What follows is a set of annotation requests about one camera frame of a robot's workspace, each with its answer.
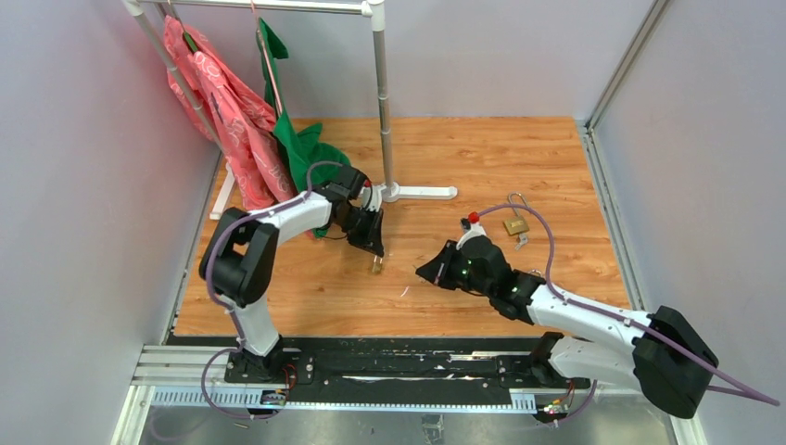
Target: wood grain floor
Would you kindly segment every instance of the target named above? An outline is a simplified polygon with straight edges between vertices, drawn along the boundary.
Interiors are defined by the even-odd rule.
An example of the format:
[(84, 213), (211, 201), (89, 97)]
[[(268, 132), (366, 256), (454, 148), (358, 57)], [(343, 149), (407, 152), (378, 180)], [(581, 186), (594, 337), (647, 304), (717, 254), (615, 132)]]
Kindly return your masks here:
[[(340, 147), (354, 166), (381, 182), (378, 121), (324, 123), (323, 140)], [(268, 296), (273, 322), (283, 335), (539, 336), (545, 329), (502, 318), (484, 298), (439, 289), (414, 274), (415, 267), (436, 256), (447, 239), (461, 236), (462, 216), (504, 202), (510, 191), (525, 194), (551, 225), (557, 243), (552, 276), (558, 285), (628, 306), (572, 120), (397, 119), (393, 142), (400, 184), (455, 185), (458, 197), (386, 204), (387, 255), (379, 275), (370, 273), (372, 255), (346, 241), (301, 235), (281, 246)], [(240, 206), (236, 192), (233, 205)], [(510, 215), (501, 210), (484, 217), (489, 236), (513, 267), (542, 270), (548, 256), (545, 232), (530, 217), (529, 244), (515, 252), (515, 238), (502, 226)], [(208, 221), (195, 267), (214, 229), (215, 222)], [(175, 333), (234, 333), (196, 272), (191, 273)]]

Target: metal frame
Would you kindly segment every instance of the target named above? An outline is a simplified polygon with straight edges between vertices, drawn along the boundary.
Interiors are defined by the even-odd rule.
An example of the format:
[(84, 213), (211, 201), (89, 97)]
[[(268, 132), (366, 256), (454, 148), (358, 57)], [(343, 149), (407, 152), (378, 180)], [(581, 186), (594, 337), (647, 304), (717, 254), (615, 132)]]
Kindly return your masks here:
[[(387, 94), (387, 61), (385, 55), (385, 0), (367, 0), (360, 3), (327, 3), (309, 2), (299, 0), (121, 0), (128, 9), (139, 26), (145, 32), (147, 39), (156, 48), (156, 52), (164, 61), (167, 69), (174, 80), (183, 90), (194, 112), (199, 116), (200, 121), (213, 141), (222, 148), (221, 139), (218, 137), (215, 126), (209, 117), (208, 112), (188, 85), (183, 74), (174, 64), (170, 54), (166, 51), (163, 42), (156, 33), (156, 30), (147, 18), (145, 11), (140, 4), (149, 3), (156, 6), (157, 12), (164, 16), (171, 14), (178, 17), (175, 5), (189, 6), (222, 6), (222, 7), (242, 7), (251, 9), (300, 11), (300, 12), (321, 12), (332, 14), (350, 14), (371, 18), (372, 32), (374, 36), (374, 66), (377, 80), (377, 100), (379, 103), (379, 129), (382, 144), (382, 163), (385, 172), (385, 186), (382, 188), (382, 197), (386, 202), (393, 202), (399, 199), (453, 199), (458, 194), (458, 189), (450, 187), (423, 187), (423, 186), (400, 186), (393, 176), (393, 146), (390, 139), (390, 109)], [(212, 220), (218, 220), (223, 210), (226, 208), (232, 191), (235, 187), (235, 178), (229, 169), (226, 179), (222, 185), (222, 190), (216, 199), (215, 205), (210, 212)]]
[[(140, 1), (157, 4), (157, 8), (161, 14), (165, 14), (167, 12), (167, 5), (165, 5), (167, 0)], [(362, 2), (359, 6), (351, 6), (350, 4), (312, 4), (310, 2), (296, 2), (288, 0), (257, 0), (255, 1), (255, 4), (259, 8), (279, 10), (315, 10), (318, 12), (361, 14), (365, 17), (370, 17), (373, 14), (369, 13), (369, 11), (365, 8), (370, 8), (371, 6), (381, 6), (383, 1), (384, 0), (372, 0), (369, 2)], [(249, 5), (248, 0), (172, 0), (171, 2), (178, 5), (210, 4), (214, 6), (228, 7), (248, 7)], [(129, 3), (138, 6), (138, 3), (132, 0), (124, 0), (124, 3), (126, 3), (127, 6)], [(622, 57), (609, 83), (607, 83), (592, 113), (586, 121), (577, 121), (577, 128), (581, 138), (581, 143), (587, 157), (589, 170), (595, 185), (595, 190), (598, 193), (598, 199), (602, 206), (602, 213), (606, 221), (606, 226), (611, 236), (612, 244), (615, 248), (615, 255), (617, 256), (617, 260), (620, 264), (621, 274), (625, 283), (626, 291), (628, 293), (628, 298), (632, 307), (639, 310), (645, 309), (646, 307), (645, 300), (641, 294), (639, 282), (636, 278), (639, 270), (627, 249), (627, 236), (625, 234), (624, 226), (619, 219), (619, 211), (615, 199), (615, 190), (613, 185), (610, 184), (606, 179), (606, 164), (603, 158), (602, 147), (597, 140), (595, 129), (602, 121), (602, 118), (612, 103), (615, 94), (630, 72), (638, 55), (646, 45), (647, 40), (652, 35), (655, 26), (663, 16), (669, 3), (670, 0), (653, 1), (646, 18), (642, 22), (636, 35), (628, 46), (628, 50)], [(139, 15), (135, 16), (140, 21), (140, 25), (142, 25), (143, 29), (152, 30), (152, 28), (148, 26), (149, 22), (146, 22), (144, 14), (140, 13)], [(157, 36), (153, 35), (151, 36), (151, 40), (154, 40), (153, 37), (158, 38)], [(385, 67), (384, 48), (384, 34), (381, 30), (379, 33), (374, 31), (374, 53), (380, 106), (380, 134), (382, 139), (383, 160), (385, 163), (387, 187), (386, 200), (396, 200), (398, 197), (394, 196), (396, 194), (402, 194), (401, 189), (406, 187), (397, 188), (398, 185), (392, 181), (392, 152), (389, 141), (390, 127), (388, 121), (389, 110), (387, 107), (387, 71)], [(452, 192), (452, 196), (455, 196), (455, 190), (452, 190)], [(437, 198), (450, 198), (452, 196), (441, 196)], [(153, 393), (151, 392), (151, 387), (149, 385), (171, 386), (174, 383), (183, 385), (185, 387), (198, 385), (199, 376), (197, 375), (197, 369), (201, 373), (201, 366), (195, 365), (206, 362), (207, 358), (216, 349), (217, 348), (214, 347), (145, 347), (143, 354), (140, 357), (140, 362), (136, 373), (134, 374), (126, 405), (123, 408), (123, 412), (120, 417), (120, 421), (118, 422), (117, 430), (112, 443), (136, 443), (135, 441), (124, 441), (124, 439), (133, 439), (135, 435), (136, 439), (138, 440), (141, 436), (142, 426), (146, 418), (147, 409), (150, 405), (150, 402), (153, 400)], [(220, 385), (222, 383), (221, 377), (223, 376), (225, 362), (226, 358), (220, 358), (209, 370), (209, 379), (213, 385)], [(273, 388), (275, 385), (257, 385), (256, 387)], [(521, 392), (523, 392), (522, 389), (511, 390), (511, 393), (514, 395)], [(544, 389), (542, 394), (550, 394), (553, 392), (554, 390)], [(603, 388), (600, 390), (600, 392), (609, 395), (629, 394), (628, 390), (614, 387)], [(686, 421), (671, 417), (670, 426), (676, 434), (679, 443), (696, 443), (700, 445), (706, 443), (701, 424), (697, 418)]]
[[(598, 140), (596, 129), (602, 122), (616, 93), (632, 70), (636, 60), (644, 50), (650, 37), (652, 37), (655, 28), (663, 18), (670, 4), (671, 0), (653, 0), (644, 21), (636, 31), (636, 35), (630, 41), (625, 55), (622, 56), (614, 74), (612, 74), (611, 79), (606, 84), (601, 97), (598, 99), (589, 117), (586, 121), (577, 121), (581, 144), (587, 156), (587, 163), (589, 165), (589, 171), (592, 174), (592, 182), (595, 185), (595, 191), (601, 202), (603, 218), (606, 221), (606, 228), (612, 239), (612, 245), (615, 249), (615, 255), (628, 293), (628, 299), (633, 308), (641, 310), (645, 310), (647, 305), (637, 279), (637, 275), (640, 274), (640, 269), (628, 252), (628, 243), (626, 242), (628, 236), (626, 235), (624, 224), (620, 221), (614, 186), (606, 179), (606, 172), (608, 169), (606, 168), (602, 146)], [(705, 445), (707, 443), (701, 421), (698, 417), (684, 420), (670, 416), (670, 419), (671, 427), (677, 437), (678, 443), (696, 445)]]
[[(230, 337), (222, 337), (223, 343), (232, 342)], [(411, 352), (414, 356), (442, 354), (442, 360), (446, 362), (456, 363), (459, 368), (463, 366), (460, 363), (470, 363), (477, 361), (491, 362), (494, 366), (497, 358), (510, 357), (516, 355), (527, 355), (529, 348), (533, 346), (535, 340), (525, 339), (521, 341), (518, 338), (500, 338), (500, 339), (467, 339), (467, 348), (472, 350), (472, 353), (467, 351), (458, 351), (455, 353), (448, 353), (442, 348), (451, 350), (449, 343), (443, 338), (416, 338), (420, 343), (412, 344), (407, 342), (406, 339), (397, 339), (397, 343), (390, 343), (391, 350), (399, 350), (399, 348), (409, 343), (411, 347), (417, 348), (419, 352)], [(314, 337), (291, 337), (289, 343), (298, 344), (301, 347), (308, 348), (309, 345), (314, 346), (309, 342), (320, 342), (324, 347), (333, 350), (331, 345), (346, 345), (342, 346), (343, 350), (348, 353), (356, 353), (354, 350), (357, 345), (365, 344), (361, 339), (347, 337), (345, 341), (337, 338), (314, 338)], [(437, 350), (420, 350), (427, 341), (433, 341), (433, 347)], [(382, 339), (377, 344), (371, 345), (372, 349), (379, 347), (380, 344), (387, 344), (388, 339)], [(519, 345), (522, 350), (486, 350), (486, 347), (494, 346), (506, 349), (512, 344)], [(134, 370), (133, 379), (126, 396), (126, 402), (120, 414), (120, 420), (116, 425), (116, 430), (111, 443), (113, 444), (132, 444), (138, 443), (142, 437), (145, 428), (145, 421), (151, 409), (156, 406), (205, 406), (204, 399), (201, 394), (200, 380), (204, 363), (216, 352), (223, 350), (224, 346), (145, 346), (142, 354), (140, 355), (136, 369)], [(285, 351), (297, 352), (298, 349), (285, 348)], [(261, 402), (262, 391), (270, 391), (284, 388), (283, 383), (272, 384), (227, 384), (224, 382), (224, 372), (226, 369), (227, 357), (220, 356), (208, 369), (207, 382), (209, 383), (209, 392), (216, 401), (223, 401), (222, 405), (227, 408), (264, 408)], [(430, 377), (436, 380), (441, 380), (439, 377)], [(507, 402), (502, 402), (496, 399), (497, 404), (489, 404), (494, 399), (484, 399), (484, 402), (478, 404), (444, 404), (444, 403), (425, 403), (425, 404), (394, 404), (394, 403), (355, 403), (355, 402), (320, 402), (320, 401), (290, 401), (287, 403), (287, 409), (292, 410), (319, 410), (319, 411), (364, 411), (364, 412), (421, 412), (421, 413), (498, 413), (498, 414), (532, 414), (542, 406), (551, 401), (556, 395), (564, 394), (564, 388), (500, 388), (498, 385), (499, 379), (497, 377), (489, 377), (486, 375), (485, 381), (488, 383), (488, 390), (494, 390), (496, 387), (499, 391), (497, 396), (506, 394), (509, 396)], [(405, 380), (406, 378), (394, 378), (394, 380)], [(320, 387), (327, 385), (318, 379), (311, 383), (313, 386)], [(461, 384), (461, 379), (454, 379), (455, 384)], [(587, 385), (580, 387), (576, 390), (579, 397), (584, 397), (589, 393)], [(481, 391), (485, 391), (487, 385), (483, 385)], [(628, 388), (619, 388), (613, 385), (599, 385), (596, 390), (596, 397), (598, 398), (617, 398), (617, 397), (635, 397), (641, 394), (632, 391)]]

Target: gray wall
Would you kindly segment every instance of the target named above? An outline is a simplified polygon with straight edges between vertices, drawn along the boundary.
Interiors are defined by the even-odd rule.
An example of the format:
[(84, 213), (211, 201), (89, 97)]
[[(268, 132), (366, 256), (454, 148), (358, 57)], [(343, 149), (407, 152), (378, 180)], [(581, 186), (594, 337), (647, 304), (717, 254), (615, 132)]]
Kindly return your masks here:
[[(391, 110), (396, 116), (585, 118), (651, 2), (386, 0)], [(250, 10), (178, 10), (235, 72), (262, 85)], [(367, 19), (262, 16), (291, 50), (280, 64), (290, 114), (376, 116)]]
[(0, 443), (108, 443), (217, 150), (119, 1), (0, 14)]
[[(721, 368), (786, 400), (786, 6), (678, 0), (599, 138), (645, 297)], [(784, 410), (709, 394), (711, 444), (782, 443)]]

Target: green cloth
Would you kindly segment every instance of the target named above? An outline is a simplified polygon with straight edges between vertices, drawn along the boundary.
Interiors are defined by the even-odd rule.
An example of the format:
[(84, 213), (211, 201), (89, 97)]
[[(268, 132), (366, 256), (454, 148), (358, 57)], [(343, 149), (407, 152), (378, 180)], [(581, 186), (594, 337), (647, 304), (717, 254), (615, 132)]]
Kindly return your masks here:
[[(264, 20), (260, 19), (260, 33), (261, 38), (264, 39), (265, 46), (268, 50), (268, 59), (271, 62), (271, 71), (275, 79), (276, 85), (279, 85), (278, 92), (281, 94), (280, 83), (278, 82), (278, 70), (275, 66), (277, 58), (283, 59), (289, 57), (289, 52), (286, 46), (278, 38), (273, 30), (268, 26)], [(263, 51), (262, 44), (257, 39), (257, 46), (260, 48), (260, 53)], [(281, 98), (281, 108), (278, 109), (273, 95), (273, 82), (271, 82), (268, 67), (265, 63), (265, 57), (262, 56), (262, 73), (265, 76), (265, 102), (273, 106), (278, 115), (278, 121), (273, 128), (273, 135), (278, 139), (281, 146), (285, 148), (285, 153), (289, 159), (289, 172), (292, 174), (292, 179), (295, 182), (295, 187), (299, 192), (306, 190), (306, 172), (311, 164), (319, 160), (333, 160), (341, 162), (342, 164), (349, 165), (347, 155), (341, 152), (338, 148), (319, 141), (320, 133), (322, 132), (322, 124), (315, 123), (306, 128), (300, 133), (295, 131), (292, 126), (292, 121), (289, 115), (286, 114), (284, 106), (284, 99)], [(311, 173), (311, 182), (314, 185), (321, 184), (322, 182), (332, 178), (337, 171), (338, 167), (324, 166), (314, 169)], [(324, 235), (324, 231), (315, 232), (319, 236)]]

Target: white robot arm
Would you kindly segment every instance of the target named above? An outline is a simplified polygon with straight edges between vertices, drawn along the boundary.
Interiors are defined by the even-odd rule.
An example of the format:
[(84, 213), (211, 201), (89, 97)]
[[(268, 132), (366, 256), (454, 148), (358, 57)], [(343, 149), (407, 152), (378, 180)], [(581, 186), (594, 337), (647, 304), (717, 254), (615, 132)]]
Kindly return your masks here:
[[(357, 198), (361, 199), (359, 207), (350, 202)], [(381, 203), (379, 188), (371, 186), (359, 170), (344, 165), (331, 181), (276, 206), (251, 212), (224, 212), (200, 263), (199, 274), (203, 279), (208, 275), (209, 256), (217, 248), (212, 284), (219, 300), (239, 323), (244, 353), (251, 360), (258, 358), (260, 369), (277, 371), (280, 367), (275, 357), (280, 355), (277, 345), (281, 336), (267, 305), (277, 248), (296, 235), (337, 224), (352, 246), (382, 258), (385, 250)], [(247, 222), (237, 225), (241, 219)], [(237, 227), (227, 241), (216, 246), (233, 224)], [(245, 253), (235, 250), (240, 245), (247, 245)]]
[(547, 333), (522, 372), (536, 375), (544, 385), (574, 377), (597, 379), (640, 391), (675, 416), (694, 415), (712, 374), (637, 327), (659, 331), (717, 367), (715, 354), (678, 311), (631, 311), (580, 297), (539, 275), (513, 269), (477, 219), (464, 219), (462, 226), (460, 240), (448, 241), (417, 269), (419, 276), (448, 290), (482, 294), (506, 318), (576, 336)]

